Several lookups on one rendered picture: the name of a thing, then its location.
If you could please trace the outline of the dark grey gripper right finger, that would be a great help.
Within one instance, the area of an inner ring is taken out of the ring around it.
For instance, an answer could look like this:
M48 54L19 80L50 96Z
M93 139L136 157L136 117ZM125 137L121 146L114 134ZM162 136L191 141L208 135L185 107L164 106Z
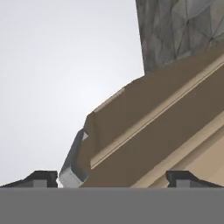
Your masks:
M186 188L222 188L222 185L217 185L212 182L199 179L189 171L167 171L165 173L166 179L169 182L169 187L186 187Z

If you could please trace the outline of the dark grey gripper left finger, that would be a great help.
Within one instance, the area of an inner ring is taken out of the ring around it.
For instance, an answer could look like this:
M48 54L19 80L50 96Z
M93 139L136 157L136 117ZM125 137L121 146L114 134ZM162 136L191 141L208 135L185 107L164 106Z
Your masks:
M57 188L58 173L56 171L34 171L24 179L1 185L1 188L9 187L44 187Z

